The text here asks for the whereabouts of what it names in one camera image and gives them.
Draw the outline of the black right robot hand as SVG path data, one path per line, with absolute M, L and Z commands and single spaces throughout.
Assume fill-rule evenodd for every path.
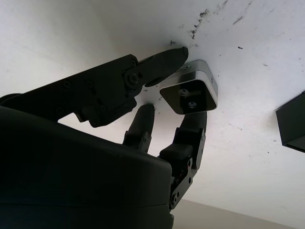
M 0 99 L 0 226 L 3 229 L 170 229 L 193 182 L 206 113 L 187 114 L 173 143 L 147 153 L 152 104 L 139 107 L 122 144 L 62 125 L 75 114 L 94 128 L 132 111 L 143 87 L 183 66 L 185 47 L 138 61 L 131 54 Z

